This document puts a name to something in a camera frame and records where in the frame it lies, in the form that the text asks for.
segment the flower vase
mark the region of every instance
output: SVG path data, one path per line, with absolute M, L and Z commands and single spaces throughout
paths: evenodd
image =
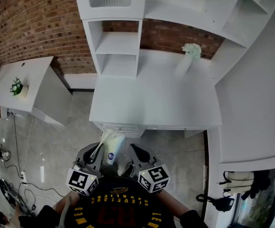
M 17 95 L 19 99 L 23 100 L 28 94 L 29 88 L 27 86 L 23 86 L 21 92 Z
M 193 59 L 194 57 L 186 52 L 181 62 L 177 65 L 175 69 L 175 75 L 184 76 L 184 74 L 189 70 Z

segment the black bag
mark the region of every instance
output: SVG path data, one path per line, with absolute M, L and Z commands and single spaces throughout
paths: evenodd
M 235 199 L 232 199 L 229 197 L 213 199 L 211 197 L 205 196 L 204 194 L 199 194 L 198 196 L 196 196 L 196 199 L 202 203 L 207 201 L 211 202 L 218 211 L 223 211 L 223 212 L 230 211 L 235 201 Z

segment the white baseboard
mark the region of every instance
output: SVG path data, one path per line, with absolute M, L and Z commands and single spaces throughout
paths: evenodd
M 94 89 L 97 74 L 64 74 L 58 75 L 68 89 Z

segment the gray tile floor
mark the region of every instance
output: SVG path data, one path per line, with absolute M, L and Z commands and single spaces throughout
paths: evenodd
M 89 119 L 93 93 L 75 92 L 68 124 L 66 127 L 56 127 L 34 118 L 32 133 L 29 139 L 29 131 L 32 116 L 27 118 L 15 117 L 17 130 L 17 143 L 19 150 L 19 163 L 21 169 L 25 165 L 26 150 L 29 140 L 27 164 L 25 172 L 27 181 L 34 183 L 40 188 L 55 188 L 60 194 L 69 192 L 66 186 L 68 169 L 78 151 L 91 144 L 99 142 L 101 131 Z M 18 165 L 16 153 L 16 139 L 14 131 L 14 118 L 0 120 L 0 143 L 4 149 L 11 151 L 11 159 L 6 163 Z M 117 161 L 122 167 L 129 160 L 128 145 L 139 143 L 152 149 L 162 162 L 164 162 L 171 175 L 171 183 L 166 190 L 179 201 L 191 209 L 196 209 L 201 214 L 202 203 L 196 201 L 196 195 L 203 193 L 203 165 L 204 140 L 203 134 L 197 134 L 188 139 L 184 138 L 183 131 L 145 131 L 140 139 L 126 139 L 126 144 L 118 154 Z M 20 179 L 16 169 L 4 168 L 0 161 L 0 178 L 13 183 L 18 188 Z M 60 197 L 52 190 L 41 191 L 29 185 L 20 188 L 23 196 L 24 189 L 30 189 L 36 194 L 36 213 L 44 205 L 54 205 Z M 29 207 L 34 203 L 30 192 L 26 192 Z M 0 210 L 6 214 L 12 213 L 0 191 Z

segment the red brick wall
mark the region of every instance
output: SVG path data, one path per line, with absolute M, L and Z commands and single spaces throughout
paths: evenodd
M 0 0 L 0 66 L 55 56 L 58 73 L 95 73 L 76 0 Z
M 221 36 L 191 26 L 144 19 L 140 48 L 184 53 L 185 43 L 196 43 L 202 48 L 201 57 L 211 59 L 223 41 Z

